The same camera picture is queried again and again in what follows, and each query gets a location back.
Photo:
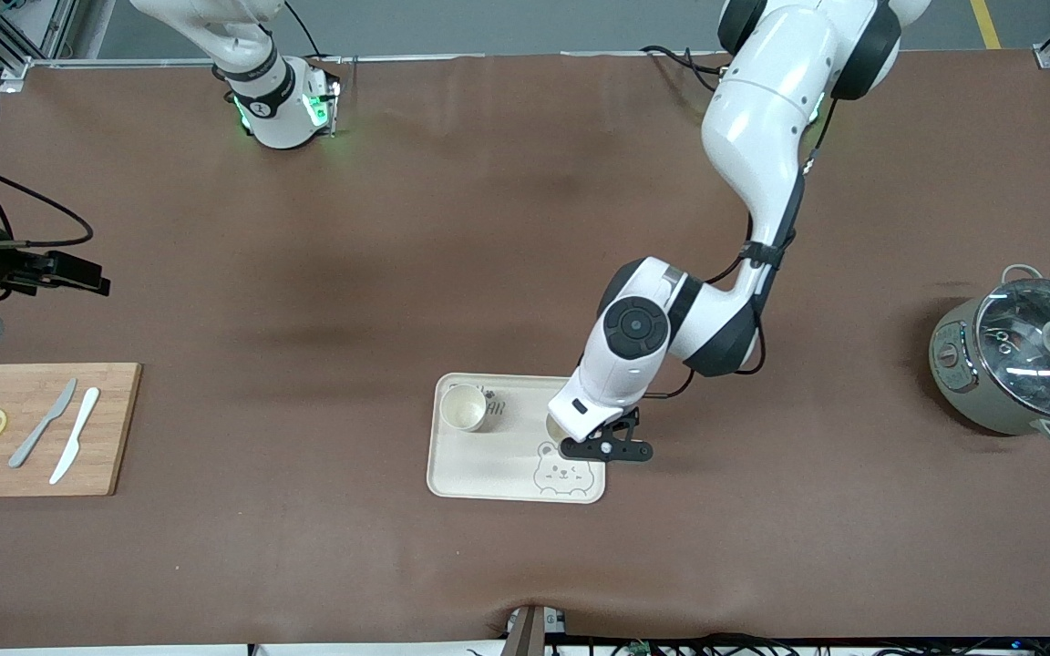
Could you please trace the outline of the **grey plastic knife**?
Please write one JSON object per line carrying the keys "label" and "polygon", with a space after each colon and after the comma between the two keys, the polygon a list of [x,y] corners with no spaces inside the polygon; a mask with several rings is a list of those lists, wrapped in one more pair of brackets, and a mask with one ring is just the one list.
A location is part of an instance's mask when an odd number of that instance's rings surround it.
{"label": "grey plastic knife", "polygon": [[18,446],[17,450],[9,457],[8,466],[12,469],[20,468],[26,463],[26,460],[30,457],[34,451],[38,441],[41,440],[42,435],[45,433],[46,429],[50,427],[56,419],[58,419],[67,407],[70,406],[74,393],[77,389],[77,378],[71,378],[67,385],[64,386],[61,395],[56,398],[49,411],[42,416],[42,419],[38,421],[29,436],[26,437],[24,443]]}

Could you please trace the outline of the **aluminium frame rail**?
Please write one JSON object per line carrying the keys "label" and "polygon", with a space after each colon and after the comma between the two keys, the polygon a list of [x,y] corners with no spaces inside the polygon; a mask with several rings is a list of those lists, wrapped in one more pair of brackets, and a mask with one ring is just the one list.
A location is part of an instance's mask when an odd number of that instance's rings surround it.
{"label": "aluminium frame rail", "polygon": [[16,93],[33,64],[69,54],[83,0],[0,0],[0,91]]}

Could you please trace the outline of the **glass pot lid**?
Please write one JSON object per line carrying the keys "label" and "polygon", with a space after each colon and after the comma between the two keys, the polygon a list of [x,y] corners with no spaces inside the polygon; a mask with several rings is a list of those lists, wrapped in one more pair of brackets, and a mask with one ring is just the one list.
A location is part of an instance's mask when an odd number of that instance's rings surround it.
{"label": "glass pot lid", "polygon": [[976,344],[1001,390],[1050,416],[1050,279],[1010,280],[982,299]]}

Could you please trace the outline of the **wooden cutting board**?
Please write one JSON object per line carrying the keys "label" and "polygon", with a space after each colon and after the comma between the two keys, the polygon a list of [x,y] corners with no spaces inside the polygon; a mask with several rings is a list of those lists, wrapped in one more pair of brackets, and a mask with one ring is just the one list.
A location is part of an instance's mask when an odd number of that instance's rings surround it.
{"label": "wooden cutting board", "polygon": [[[8,427],[0,435],[0,498],[107,496],[113,493],[140,386],[139,363],[0,364],[0,408]],[[77,389],[70,406],[48,427],[26,463],[8,466],[71,378]],[[100,398],[80,437],[80,451],[66,477],[49,485],[67,443],[79,404],[90,387]]]}

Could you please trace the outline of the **grey-green electric cooking pot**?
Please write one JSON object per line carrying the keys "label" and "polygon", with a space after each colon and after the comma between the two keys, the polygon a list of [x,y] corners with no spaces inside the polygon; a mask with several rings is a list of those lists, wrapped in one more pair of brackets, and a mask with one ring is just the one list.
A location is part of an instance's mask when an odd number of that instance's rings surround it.
{"label": "grey-green electric cooking pot", "polygon": [[[1033,266],[1010,264],[1004,267],[999,285],[1021,278],[1046,277]],[[1050,416],[1030,410],[1001,390],[981,361],[978,310],[994,290],[959,304],[936,324],[928,347],[936,385],[959,414],[980,427],[1006,436],[1038,433],[1050,440]]]}

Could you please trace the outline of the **cream bear print tray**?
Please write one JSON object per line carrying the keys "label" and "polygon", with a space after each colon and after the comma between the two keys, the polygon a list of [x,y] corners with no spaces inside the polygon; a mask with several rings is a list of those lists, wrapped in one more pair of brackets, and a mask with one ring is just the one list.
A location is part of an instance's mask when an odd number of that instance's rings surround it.
{"label": "cream bear print tray", "polygon": [[[566,379],[558,376],[449,373],[438,378],[433,399],[427,487],[441,498],[591,504],[607,490],[605,465],[567,460],[545,428],[549,401]],[[440,420],[443,392],[474,384],[488,399],[478,432],[461,432]]]}

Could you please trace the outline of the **white plastic knife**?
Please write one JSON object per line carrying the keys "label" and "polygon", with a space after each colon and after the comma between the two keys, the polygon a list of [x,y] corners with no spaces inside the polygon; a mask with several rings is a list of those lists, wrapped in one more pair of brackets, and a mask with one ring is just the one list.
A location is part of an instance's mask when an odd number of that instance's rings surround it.
{"label": "white plastic knife", "polygon": [[82,403],[79,404],[71,432],[67,438],[67,443],[64,445],[63,452],[55,466],[49,481],[47,481],[49,485],[57,485],[57,483],[61,482],[62,478],[66,477],[66,473],[69,472],[70,467],[74,465],[74,462],[80,451],[80,447],[82,447],[80,445],[80,437],[82,436],[85,426],[87,426],[88,419],[90,419],[94,410],[100,394],[101,392],[98,387],[90,387],[90,389],[87,389],[87,392],[84,393]]}

